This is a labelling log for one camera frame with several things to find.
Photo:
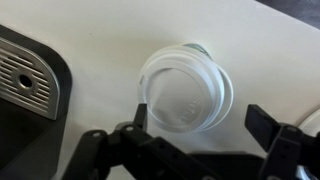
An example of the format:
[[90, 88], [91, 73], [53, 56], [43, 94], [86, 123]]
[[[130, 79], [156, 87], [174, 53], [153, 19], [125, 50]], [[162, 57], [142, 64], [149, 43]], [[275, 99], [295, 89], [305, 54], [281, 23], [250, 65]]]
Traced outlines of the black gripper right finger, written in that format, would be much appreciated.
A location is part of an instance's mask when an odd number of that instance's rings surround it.
[[197, 152], [191, 156], [218, 174], [221, 180], [320, 179], [319, 135], [281, 123], [256, 104], [247, 106], [245, 127], [266, 153]]

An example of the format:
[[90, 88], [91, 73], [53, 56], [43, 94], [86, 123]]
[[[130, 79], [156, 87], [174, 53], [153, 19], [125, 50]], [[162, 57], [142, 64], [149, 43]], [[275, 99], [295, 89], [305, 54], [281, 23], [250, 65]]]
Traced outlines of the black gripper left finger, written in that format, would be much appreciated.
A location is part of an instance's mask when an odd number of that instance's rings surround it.
[[107, 180], [111, 169], [124, 167], [136, 180], [220, 180], [220, 176], [161, 137], [146, 132], [147, 106], [137, 107], [132, 121], [85, 132], [62, 180]]

